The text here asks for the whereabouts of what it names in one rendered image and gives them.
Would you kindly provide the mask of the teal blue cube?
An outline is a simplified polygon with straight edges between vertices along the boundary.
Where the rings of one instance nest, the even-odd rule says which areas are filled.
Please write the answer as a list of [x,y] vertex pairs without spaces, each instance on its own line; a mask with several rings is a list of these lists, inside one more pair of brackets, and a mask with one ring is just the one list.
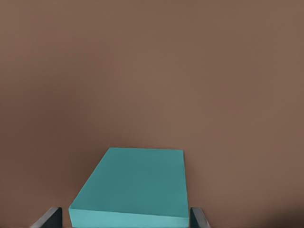
[[69,215],[74,228],[187,228],[183,151],[108,149]]

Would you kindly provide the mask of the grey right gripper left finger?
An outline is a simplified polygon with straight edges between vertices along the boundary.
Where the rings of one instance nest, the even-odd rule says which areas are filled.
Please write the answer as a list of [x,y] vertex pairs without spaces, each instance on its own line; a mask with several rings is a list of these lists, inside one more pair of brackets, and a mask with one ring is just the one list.
[[63,228],[62,208],[51,207],[30,228]]

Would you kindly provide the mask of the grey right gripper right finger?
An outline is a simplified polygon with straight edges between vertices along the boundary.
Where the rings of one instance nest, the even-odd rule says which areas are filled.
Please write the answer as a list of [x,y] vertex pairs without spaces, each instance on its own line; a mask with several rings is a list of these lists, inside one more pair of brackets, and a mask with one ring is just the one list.
[[190,208],[190,228],[211,228],[200,207]]

